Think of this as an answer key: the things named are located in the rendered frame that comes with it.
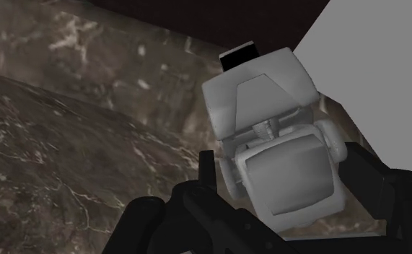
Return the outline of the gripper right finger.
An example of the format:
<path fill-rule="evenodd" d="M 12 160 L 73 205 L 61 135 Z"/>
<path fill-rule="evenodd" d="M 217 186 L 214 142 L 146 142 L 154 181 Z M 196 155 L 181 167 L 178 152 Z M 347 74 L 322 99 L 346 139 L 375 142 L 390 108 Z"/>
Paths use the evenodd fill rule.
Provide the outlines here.
<path fill-rule="evenodd" d="M 387 222 L 386 236 L 412 254 L 412 171 L 388 167 L 356 142 L 345 145 L 339 178 L 373 219 Z"/>

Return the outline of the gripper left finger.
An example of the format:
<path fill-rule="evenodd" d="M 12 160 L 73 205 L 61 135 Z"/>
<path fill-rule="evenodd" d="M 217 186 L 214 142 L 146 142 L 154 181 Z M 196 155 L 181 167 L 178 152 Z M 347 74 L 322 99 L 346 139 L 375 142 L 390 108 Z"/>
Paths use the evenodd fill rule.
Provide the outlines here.
<path fill-rule="evenodd" d="M 246 209 L 218 193 L 214 153 L 202 151 L 198 179 L 169 201 L 142 196 L 125 208 L 101 254 L 299 254 Z"/>

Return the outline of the white toy vehicle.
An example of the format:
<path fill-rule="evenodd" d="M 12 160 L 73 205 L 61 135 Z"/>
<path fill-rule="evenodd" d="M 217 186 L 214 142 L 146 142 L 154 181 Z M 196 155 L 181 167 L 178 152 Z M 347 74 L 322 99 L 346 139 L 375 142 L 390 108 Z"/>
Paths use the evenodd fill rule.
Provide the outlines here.
<path fill-rule="evenodd" d="M 289 48 L 223 71 L 202 91 L 232 198 L 249 198 L 275 232 L 344 209 L 336 167 L 345 142 L 332 121 L 314 118 L 319 93 Z"/>

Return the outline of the small black block white edge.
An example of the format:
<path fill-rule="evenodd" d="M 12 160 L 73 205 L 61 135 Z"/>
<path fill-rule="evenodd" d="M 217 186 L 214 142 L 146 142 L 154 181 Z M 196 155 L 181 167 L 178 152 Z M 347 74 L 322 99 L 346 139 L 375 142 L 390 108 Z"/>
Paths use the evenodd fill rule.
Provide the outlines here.
<path fill-rule="evenodd" d="M 223 71 L 228 71 L 240 64 L 259 57 L 260 54 L 253 41 L 246 42 L 219 55 Z"/>

